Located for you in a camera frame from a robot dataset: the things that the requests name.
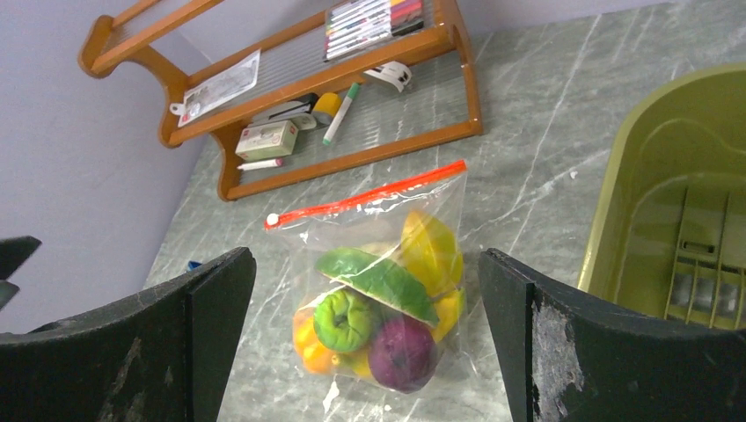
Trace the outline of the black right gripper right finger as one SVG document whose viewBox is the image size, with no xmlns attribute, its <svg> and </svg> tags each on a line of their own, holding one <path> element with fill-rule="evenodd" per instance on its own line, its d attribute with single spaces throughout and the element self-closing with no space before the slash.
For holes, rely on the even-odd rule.
<svg viewBox="0 0 746 422">
<path fill-rule="evenodd" d="M 497 249 L 478 276 L 513 420 L 744 420 L 744 331 L 645 316 Z"/>
</svg>

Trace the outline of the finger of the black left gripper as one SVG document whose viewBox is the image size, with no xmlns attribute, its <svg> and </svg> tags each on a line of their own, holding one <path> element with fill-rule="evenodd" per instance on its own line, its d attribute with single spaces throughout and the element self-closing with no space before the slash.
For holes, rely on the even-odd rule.
<svg viewBox="0 0 746 422">
<path fill-rule="evenodd" d="M 10 277 L 42 245 L 34 236 L 15 236 L 1 240 L 1 309 L 19 292 L 20 287 L 10 282 Z"/>
</svg>

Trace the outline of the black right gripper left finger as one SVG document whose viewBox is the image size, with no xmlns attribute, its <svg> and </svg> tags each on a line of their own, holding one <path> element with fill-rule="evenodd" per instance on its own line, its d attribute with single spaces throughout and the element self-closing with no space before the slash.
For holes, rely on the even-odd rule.
<svg viewBox="0 0 746 422">
<path fill-rule="evenodd" d="M 256 272 L 238 247 L 119 301 L 3 334 L 2 420 L 216 420 Z"/>
</svg>

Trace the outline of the orange toy bell pepper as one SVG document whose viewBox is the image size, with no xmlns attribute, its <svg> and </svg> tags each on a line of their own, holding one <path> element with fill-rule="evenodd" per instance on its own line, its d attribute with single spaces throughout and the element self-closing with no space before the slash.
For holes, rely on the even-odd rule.
<svg viewBox="0 0 746 422">
<path fill-rule="evenodd" d="M 331 375 L 335 372 L 335 352 L 318 340 L 314 328 L 314 308 L 299 309 L 292 319 L 292 339 L 296 354 L 304 368 L 316 375 Z"/>
</svg>

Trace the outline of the purple toy onion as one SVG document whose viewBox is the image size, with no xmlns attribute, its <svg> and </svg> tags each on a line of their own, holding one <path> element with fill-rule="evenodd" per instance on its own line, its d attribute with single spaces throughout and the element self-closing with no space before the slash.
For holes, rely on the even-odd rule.
<svg viewBox="0 0 746 422">
<path fill-rule="evenodd" d="M 369 349 L 369 369 L 375 381 L 409 394 L 422 389 L 435 373 L 439 359 L 428 327 L 409 317 L 388 320 Z"/>
</svg>

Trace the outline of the yellow green toy pear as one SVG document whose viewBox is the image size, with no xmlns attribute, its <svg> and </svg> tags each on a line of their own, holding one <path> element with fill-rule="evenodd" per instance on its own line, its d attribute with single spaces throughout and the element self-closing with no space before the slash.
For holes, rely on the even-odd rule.
<svg viewBox="0 0 746 422">
<path fill-rule="evenodd" d="M 456 288 L 464 269 L 454 232 L 441 220 L 415 209 L 407 215 L 400 239 L 404 267 L 437 297 Z"/>
</svg>

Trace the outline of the green toy lime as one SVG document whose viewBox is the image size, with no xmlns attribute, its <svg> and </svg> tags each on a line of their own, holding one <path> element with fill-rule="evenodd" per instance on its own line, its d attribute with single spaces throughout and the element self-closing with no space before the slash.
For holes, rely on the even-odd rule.
<svg viewBox="0 0 746 422">
<path fill-rule="evenodd" d="M 313 319 L 319 342 L 338 353 L 361 349 L 381 322 L 378 306 L 349 288 L 327 295 L 315 308 Z"/>
</svg>

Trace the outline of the clear zip bag orange zipper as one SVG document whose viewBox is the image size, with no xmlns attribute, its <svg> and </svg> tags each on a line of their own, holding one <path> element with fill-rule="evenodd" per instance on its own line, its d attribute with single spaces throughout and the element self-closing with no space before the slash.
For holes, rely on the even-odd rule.
<svg viewBox="0 0 746 422">
<path fill-rule="evenodd" d="M 466 342 L 458 160 L 326 204 L 270 214 L 286 248 L 292 345 L 307 374 L 411 398 L 437 421 L 477 383 Z"/>
</svg>

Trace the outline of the pink toy watermelon slice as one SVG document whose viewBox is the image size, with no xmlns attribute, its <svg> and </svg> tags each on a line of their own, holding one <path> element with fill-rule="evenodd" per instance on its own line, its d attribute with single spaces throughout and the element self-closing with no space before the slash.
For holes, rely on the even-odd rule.
<svg viewBox="0 0 746 422">
<path fill-rule="evenodd" d="M 340 247 L 323 253 L 314 268 L 329 279 L 432 328 L 439 323 L 435 305 L 424 286 L 391 258 Z"/>
</svg>

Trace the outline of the yellow toy banana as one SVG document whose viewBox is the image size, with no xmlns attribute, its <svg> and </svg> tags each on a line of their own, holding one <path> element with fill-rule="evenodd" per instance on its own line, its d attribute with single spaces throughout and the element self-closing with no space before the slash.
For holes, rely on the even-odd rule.
<svg viewBox="0 0 746 422">
<path fill-rule="evenodd" d="M 465 289 L 453 290 L 435 302 L 435 310 L 439 317 L 438 325 L 431 330 L 436 343 L 440 343 L 456 326 L 465 305 Z"/>
</svg>

